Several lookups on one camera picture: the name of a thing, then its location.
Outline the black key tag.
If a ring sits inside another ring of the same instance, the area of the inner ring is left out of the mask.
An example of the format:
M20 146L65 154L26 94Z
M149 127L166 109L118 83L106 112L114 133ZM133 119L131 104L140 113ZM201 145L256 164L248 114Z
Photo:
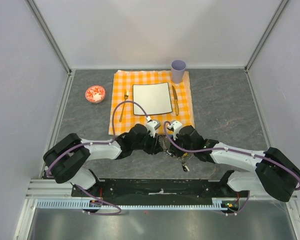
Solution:
M183 169L184 172L189 172L190 171L189 168L188 168L188 166L187 166L187 164L185 162L182 163L182 169Z

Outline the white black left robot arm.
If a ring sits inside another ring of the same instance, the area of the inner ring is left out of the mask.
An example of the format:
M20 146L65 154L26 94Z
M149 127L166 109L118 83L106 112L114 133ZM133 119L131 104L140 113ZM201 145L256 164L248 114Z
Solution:
M146 125L138 123L129 132L103 141L87 140L70 133L44 154L43 160L48 167L46 176L58 184L69 182L80 186L85 194L94 197L99 193L100 185L93 172L83 168L85 162L120 160L129 157L133 151L144 151L149 155L160 153L163 148L156 133L160 126L157 120L150 120Z

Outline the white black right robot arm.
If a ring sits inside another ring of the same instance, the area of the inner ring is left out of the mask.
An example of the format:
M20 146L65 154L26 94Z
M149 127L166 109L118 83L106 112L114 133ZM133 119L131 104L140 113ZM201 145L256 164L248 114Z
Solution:
M171 131L169 152L177 157L193 154L202 162L229 165L239 171L227 171L219 181L225 197L235 192L266 192L281 202L288 202L300 190L300 170L277 148L266 151L232 147L213 139L203 138L193 126L173 121L164 127Z

